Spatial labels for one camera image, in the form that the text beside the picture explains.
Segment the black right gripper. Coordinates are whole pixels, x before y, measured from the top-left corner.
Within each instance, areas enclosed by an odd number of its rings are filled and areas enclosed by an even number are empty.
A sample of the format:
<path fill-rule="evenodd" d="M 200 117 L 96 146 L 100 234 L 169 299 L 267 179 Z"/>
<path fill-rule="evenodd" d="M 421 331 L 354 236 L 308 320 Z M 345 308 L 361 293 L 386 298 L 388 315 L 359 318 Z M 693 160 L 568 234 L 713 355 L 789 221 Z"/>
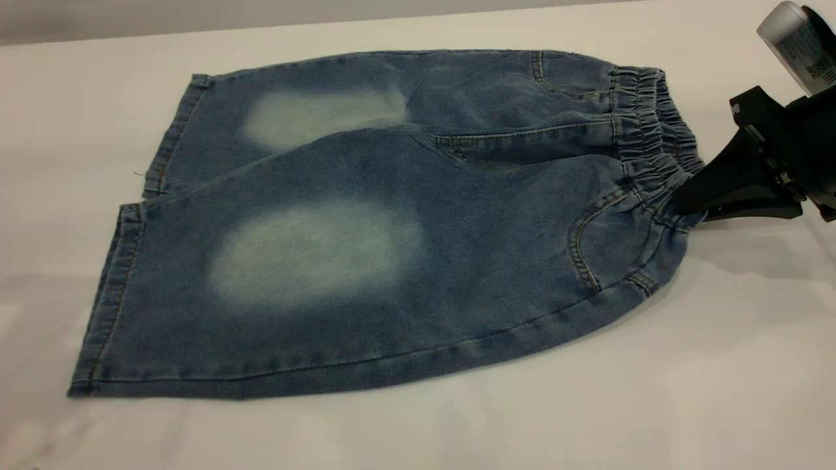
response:
<path fill-rule="evenodd" d="M 673 193 L 679 215 L 792 219 L 809 200 L 835 218 L 835 90 L 781 105 L 761 87 L 730 99 L 738 126 L 731 142 Z"/>

